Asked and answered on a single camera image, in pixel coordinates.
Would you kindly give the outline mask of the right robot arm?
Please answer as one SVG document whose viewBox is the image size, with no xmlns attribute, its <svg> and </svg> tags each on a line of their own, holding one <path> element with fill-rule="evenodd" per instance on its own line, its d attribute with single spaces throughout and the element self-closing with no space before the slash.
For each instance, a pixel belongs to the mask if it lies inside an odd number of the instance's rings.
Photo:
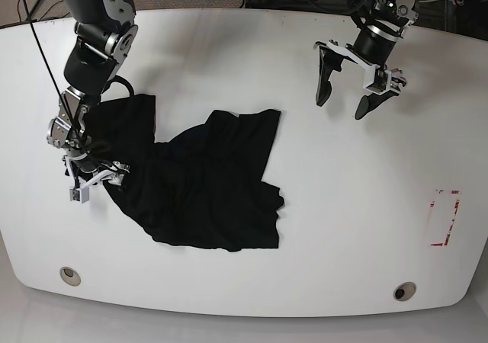
<svg viewBox="0 0 488 343">
<path fill-rule="evenodd" d="M 120 186 L 129 166 L 92 155 L 85 118 L 99 105 L 101 96 L 113 83 L 132 85 L 117 73 L 130 52 L 138 27 L 134 22 L 133 0 L 64 0 L 75 19 L 76 42 L 64 69 L 68 88 L 59 95 L 59 113 L 50 121 L 47 142 L 64 149 L 69 176 L 79 179 L 77 172 L 92 175 L 84 184 L 75 184 L 79 194 L 93 184 L 106 181 Z"/>
</svg>

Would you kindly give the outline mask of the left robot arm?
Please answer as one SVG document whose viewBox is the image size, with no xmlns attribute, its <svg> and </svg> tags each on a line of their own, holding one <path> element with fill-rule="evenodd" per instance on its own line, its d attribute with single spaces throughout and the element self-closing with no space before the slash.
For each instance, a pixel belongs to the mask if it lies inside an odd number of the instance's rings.
<svg viewBox="0 0 488 343">
<path fill-rule="evenodd" d="M 416 0 L 361 0 L 358 6 L 348 11 L 359 29 L 353 44 L 341 46 L 334 40 L 314 44 L 319 50 L 317 106 L 328 101 L 332 94 L 330 76 L 342 71 L 345 60 L 364 70 L 363 89 L 369 92 L 358 104 L 356 120 L 400 94 L 406 79 L 401 69 L 388 68 L 387 60 L 406 29 L 418 19 L 415 5 Z"/>
</svg>

